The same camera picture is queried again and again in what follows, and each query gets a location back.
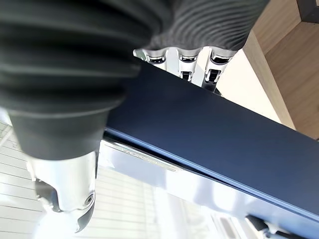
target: silver metal joint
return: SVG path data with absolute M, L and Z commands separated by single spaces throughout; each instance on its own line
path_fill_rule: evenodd
M 82 230 L 93 213 L 95 163 L 95 152 L 65 160 L 27 158 L 38 201 L 48 213 L 68 218 L 74 232 Z

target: wooden wall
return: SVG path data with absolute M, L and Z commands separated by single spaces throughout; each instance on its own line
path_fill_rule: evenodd
M 319 24 L 301 22 L 266 59 L 298 131 L 319 138 Z
M 319 24 L 301 22 L 296 0 L 271 0 L 254 32 L 296 130 L 318 139 Z
M 300 22 L 296 0 L 271 0 L 254 27 L 264 54 L 267 54 Z

